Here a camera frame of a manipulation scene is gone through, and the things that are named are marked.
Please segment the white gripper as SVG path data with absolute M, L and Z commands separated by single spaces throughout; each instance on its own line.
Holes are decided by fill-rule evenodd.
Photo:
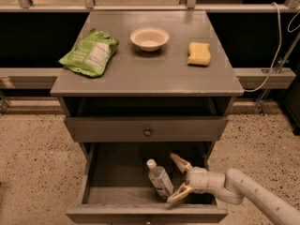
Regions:
M 204 168 L 193 167 L 185 159 L 174 153 L 170 153 L 172 161 L 181 173 L 187 172 L 186 183 L 183 183 L 173 195 L 167 199 L 167 203 L 176 203 L 186 198 L 189 193 L 204 194 L 208 189 L 208 171 Z

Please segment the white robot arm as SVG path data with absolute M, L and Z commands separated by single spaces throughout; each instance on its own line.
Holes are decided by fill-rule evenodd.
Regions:
M 176 203 L 190 193 L 212 194 L 225 203 L 241 204 L 244 198 L 251 201 L 275 225 L 300 225 L 300 211 L 262 187 L 243 172 L 230 168 L 225 173 L 209 172 L 192 167 L 189 162 L 170 154 L 186 181 L 167 200 Z

